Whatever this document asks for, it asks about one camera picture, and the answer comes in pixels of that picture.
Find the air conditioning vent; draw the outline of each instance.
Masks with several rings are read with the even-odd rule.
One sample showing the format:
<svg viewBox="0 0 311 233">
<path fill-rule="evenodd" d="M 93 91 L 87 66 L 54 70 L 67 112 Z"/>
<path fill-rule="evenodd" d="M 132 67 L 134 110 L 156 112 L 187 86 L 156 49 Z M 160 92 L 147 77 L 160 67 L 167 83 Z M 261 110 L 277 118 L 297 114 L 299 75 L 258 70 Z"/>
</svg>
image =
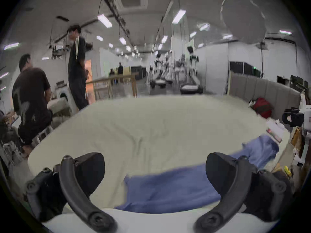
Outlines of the air conditioning vent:
<svg viewBox="0 0 311 233">
<path fill-rule="evenodd" d="M 143 10 L 148 7 L 148 0 L 114 0 L 119 12 Z"/>
</svg>

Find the man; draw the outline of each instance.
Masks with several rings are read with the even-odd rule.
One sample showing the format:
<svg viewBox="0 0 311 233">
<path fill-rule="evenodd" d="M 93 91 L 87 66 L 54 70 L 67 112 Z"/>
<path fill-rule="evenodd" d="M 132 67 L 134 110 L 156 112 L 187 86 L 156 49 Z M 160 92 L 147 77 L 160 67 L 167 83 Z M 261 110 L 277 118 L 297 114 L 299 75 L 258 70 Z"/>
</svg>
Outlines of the man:
<svg viewBox="0 0 311 233">
<path fill-rule="evenodd" d="M 85 98 L 85 40 L 80 37 L 80 34 L 79 25 L 70 26 L 67 30 L 68 38 L 74 41 L 68 62 L 68 81 L 72 97 L 79 110 L 89 104 Z"/>
<path fill-rule="evenodd" d="M 123 66 L 121 62 L 119 62 L 118 74 L 123 74 Z"/>
<path fill-rule="evenodd" d="M 122 63 L 121 63 L 121 62 L 119 62 L 118 74 L 119 74 L 119 75 L 123 75 L 123 66 L 122 66 Z"/>
<path fill-rule="evenodd" d="M 13 86 L 14 111 L 21 116 L 18 135 L 26 154 L 32 151 L 32 139 L 52 121 L 47 104 L 51 98 L 49 81 L 39 68 L 34 68 L 30 54 L 24 54 L 19 62 L 21 70 Z"/>
</svg>

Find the black pants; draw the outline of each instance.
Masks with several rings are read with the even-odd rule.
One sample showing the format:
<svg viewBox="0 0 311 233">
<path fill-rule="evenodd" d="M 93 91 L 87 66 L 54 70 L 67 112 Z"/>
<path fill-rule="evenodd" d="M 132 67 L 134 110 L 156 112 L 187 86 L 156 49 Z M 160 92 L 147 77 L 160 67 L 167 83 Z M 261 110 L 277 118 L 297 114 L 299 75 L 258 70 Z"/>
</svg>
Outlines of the black pants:
<svg viewBox="0 0 311 233">
<path fill-rule="evenodd" d="M 69 81 L 69 87 L 78 109 L 86 107 L 89 102 L 85 98 L 85 78 Z"/>
</svg>

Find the wooden table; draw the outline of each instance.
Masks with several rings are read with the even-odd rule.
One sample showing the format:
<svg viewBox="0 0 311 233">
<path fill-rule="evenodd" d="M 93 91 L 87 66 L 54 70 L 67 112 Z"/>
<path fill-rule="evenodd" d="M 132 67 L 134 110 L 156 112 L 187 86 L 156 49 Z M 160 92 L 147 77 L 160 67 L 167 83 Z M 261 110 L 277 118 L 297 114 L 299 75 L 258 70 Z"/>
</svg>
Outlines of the wooden table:
<svg viewBox="0 0 311 233">
<path fill-rule="evenodd" d="M 99 90 L 102 89 L 108 89 L 108 96 L 109 98 L 113 97 L 113 93 L 112 93 L 112 89 L 111 89 L 111 82 L 113 80 L 124 80 L 126 78 L 130 78 L 131 83 L 132 83 L 132 91 L 133 91 L 133 96 L 137 97 L 137 87 L 136 87 L 136 79 L 135 79 L 135 75 L 137 75 L 138 73 L 131 73 L 131 74 L 126 74 L 126 75 L 111 75 L 109 77 L 100 77 L 91 81 L 86 82 L 86 84 L 89 83 L 93 83 L 94 86 L 94 93 L 96 94 L 96 92 L 98 92 L 98 96 L 99 96 Z M 106 87 L 97 87 L 97 85 L 99 84 L 105 84 L 107 85 Z"/>
</svg>

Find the dark hair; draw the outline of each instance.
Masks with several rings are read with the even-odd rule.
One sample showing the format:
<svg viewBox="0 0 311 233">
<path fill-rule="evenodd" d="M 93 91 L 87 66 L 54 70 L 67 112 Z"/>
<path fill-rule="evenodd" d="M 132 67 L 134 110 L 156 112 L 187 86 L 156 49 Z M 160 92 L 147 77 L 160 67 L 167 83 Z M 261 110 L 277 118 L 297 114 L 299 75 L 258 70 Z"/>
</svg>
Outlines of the dark hair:
<svg viewBox="0 0 311 233">
<path fill-rule="evenodd" d="M 20 70 L 22 70 L 24 68 L 24 66 L 25 66 L 26 62 L 28 61 L 28 59 L 30 59 L 30 54 L 29 53 L 24 54 L 20 58 L 20 64 L 19 64 Z"/>
<path fill-rule="evenodd" d="M 68 29 L 67 29 L 67 33 L 69 33 L 70 31 L 75 31 L 78 30 L 78 33 L 81 33 L 81 27 L 79 24 L 75 24 L 75 25 L 71 25 Z"/>
</svg>

